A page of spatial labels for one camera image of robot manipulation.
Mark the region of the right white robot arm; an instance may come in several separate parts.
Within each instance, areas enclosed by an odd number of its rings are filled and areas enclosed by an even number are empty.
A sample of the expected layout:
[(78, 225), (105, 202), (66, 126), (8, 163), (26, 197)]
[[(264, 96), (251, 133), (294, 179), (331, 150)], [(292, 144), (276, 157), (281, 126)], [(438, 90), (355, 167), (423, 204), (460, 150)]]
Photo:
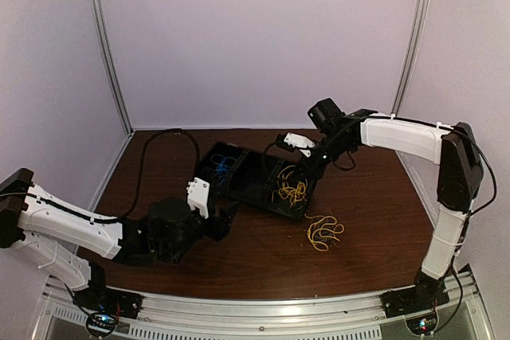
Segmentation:
[(284, 138), (302, 154), (300, 168), (307, 178), (321, 178), (329, 164), (359, 147), (392, 150), (437, 167), (437, 221), (415, 286), (408, 294), (412, 307), (427, 308), (439, 296), (470, 219), (481, 211), (473, 204), (490, 165), (471, 126), (427, 123), (371, 109), (347, 114), (330, 98), (311, 107), (308, 117), (322, 135), (319, 141), (293, 134)]

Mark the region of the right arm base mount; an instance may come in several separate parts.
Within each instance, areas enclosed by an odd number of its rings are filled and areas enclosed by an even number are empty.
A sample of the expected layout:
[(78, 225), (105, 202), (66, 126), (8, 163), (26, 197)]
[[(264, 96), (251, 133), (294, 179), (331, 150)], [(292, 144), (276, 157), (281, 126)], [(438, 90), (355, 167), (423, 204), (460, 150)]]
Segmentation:
[(415, 287), (387, 291), (380, 299), (386, 317), (403, 316), (407, 329), (417, 336), (431, 335), (437, 329), (437, 309), (450, 301), (447, 292), (440, 291), (433, 297), (423, 297)]

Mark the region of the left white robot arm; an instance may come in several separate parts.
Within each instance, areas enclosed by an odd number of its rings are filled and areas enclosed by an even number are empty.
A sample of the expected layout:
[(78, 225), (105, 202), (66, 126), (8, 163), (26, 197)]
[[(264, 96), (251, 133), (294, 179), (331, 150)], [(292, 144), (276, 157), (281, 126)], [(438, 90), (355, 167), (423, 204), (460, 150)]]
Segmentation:
[(128, 266), (178, 264), (203, 237), (225, 238), (238, 207), (217, 206), (209, 183), (195, 178), (184, 198), (154, 202), (139, 219), (110, 217), (62, 201), (33, 183), (33, 171), (21, 168), (1, 182), (1, 246), (23, 251), (97, 311), (107, 311), (115, 296), (106, 288), (103, 268), (73, 255), (62, 242)]

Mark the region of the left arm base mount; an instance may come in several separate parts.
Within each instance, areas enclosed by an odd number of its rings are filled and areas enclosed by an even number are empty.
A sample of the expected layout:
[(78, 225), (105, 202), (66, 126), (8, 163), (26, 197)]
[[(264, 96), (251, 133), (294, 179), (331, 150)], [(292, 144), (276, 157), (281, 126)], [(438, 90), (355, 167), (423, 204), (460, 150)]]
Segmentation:
[(86, 316), (85, 329), (95, 338), (113, 334), (122, 318), (137, 319), (143, 301), (140, 294), (109, 288), (99, 294), (83, 290), (71, 295)]

